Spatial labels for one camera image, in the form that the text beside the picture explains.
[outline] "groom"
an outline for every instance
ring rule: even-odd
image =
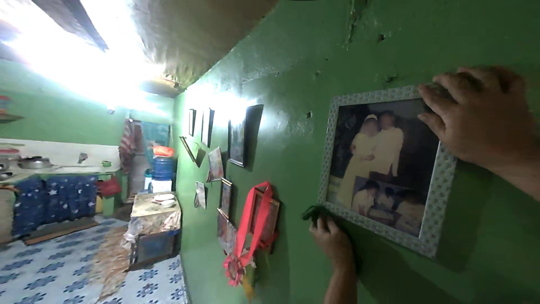
[[[375,138],[375,158],[369,178],[381,182],[390,182],[397,176],[397,165],[403,147],[403,131],[395,128],[396,116],[392,111],[384,111],[379,115],[381,131]]]

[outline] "kitchen counter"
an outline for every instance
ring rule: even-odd
[[[10,167],[8,172],[13,172],[13,176],[5,181],[0,181],[0,184],[13,184],[24,179],[27,179],[30,176],[36,174],[39,175],[56,175],[56,174],[97,174],[97,175],[107,175],[113,174],[119,170],[115,167],[62,167],[62,166],[52,166],[51,168],[42,168],[42,169],[21,169],[19,167]]]

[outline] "blue water jug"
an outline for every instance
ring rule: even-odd
[[[158,156],[154,158],[154,171],[152,179],[156,181],[169,181],[174,174],[174,159],[172,157]]]

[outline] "white plate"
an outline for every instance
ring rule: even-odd
[[[159,204],[165,208],[169,208],[170,206],[174,204],[174,200],[166,200],[163,202],[159,202]]]
[[[163,201],[166,201],[166,200],[173,200],[173,199],[174,199],[174,194],[169,193],[169,194],[156,195],[156,196],[154,196],[153,201],[163,202]]]

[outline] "hanging cloth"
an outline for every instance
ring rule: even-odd
[[[129,173],[131,170],[131,158],[135,152],[135,136],[129,119],[124,122],[124,131],[118,147],[120,153],[120,167],[123,173]]]

